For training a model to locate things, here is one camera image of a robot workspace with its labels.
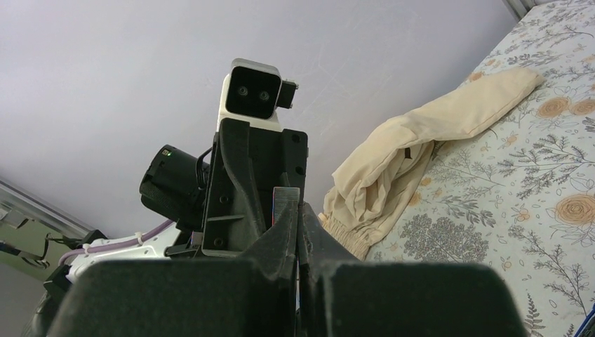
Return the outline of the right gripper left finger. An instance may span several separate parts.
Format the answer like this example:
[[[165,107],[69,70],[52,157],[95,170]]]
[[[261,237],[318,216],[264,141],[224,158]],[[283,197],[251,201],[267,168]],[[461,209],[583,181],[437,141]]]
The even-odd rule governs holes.
[[[238,336],[294,336],[299,203],[241,255]]]

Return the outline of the blue stapler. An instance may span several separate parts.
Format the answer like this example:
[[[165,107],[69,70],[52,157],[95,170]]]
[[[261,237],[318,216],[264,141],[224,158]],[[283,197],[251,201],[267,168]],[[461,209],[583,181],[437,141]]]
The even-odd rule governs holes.
[[[574,337],[594,337],[594,320],[595,320],[595,305],[592,306],[591,311],[585,317],[585,320],[578,327]]]

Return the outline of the grey staple strip block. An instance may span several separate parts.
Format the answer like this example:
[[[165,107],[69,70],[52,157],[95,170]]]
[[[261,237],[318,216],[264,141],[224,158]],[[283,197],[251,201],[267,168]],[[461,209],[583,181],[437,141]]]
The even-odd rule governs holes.
[[[300,188],[274,187],[272,194],[272,225],[276,225],[287,205],[299,202]]]

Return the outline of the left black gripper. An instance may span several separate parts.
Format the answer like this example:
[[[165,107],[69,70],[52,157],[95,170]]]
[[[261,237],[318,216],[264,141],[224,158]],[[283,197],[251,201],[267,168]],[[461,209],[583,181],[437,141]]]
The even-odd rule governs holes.
[[[275,187],[304,189],[308,136],[223,119],[213,145],[202,253],[235,257],[272,226]]]

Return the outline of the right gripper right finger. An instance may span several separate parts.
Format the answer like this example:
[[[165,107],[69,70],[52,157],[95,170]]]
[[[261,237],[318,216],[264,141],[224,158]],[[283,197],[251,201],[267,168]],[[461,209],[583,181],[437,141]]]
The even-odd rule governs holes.
[[[306,336],[362,336],[361,261],[326,232],[312,207],[297,225],[300,327]]]

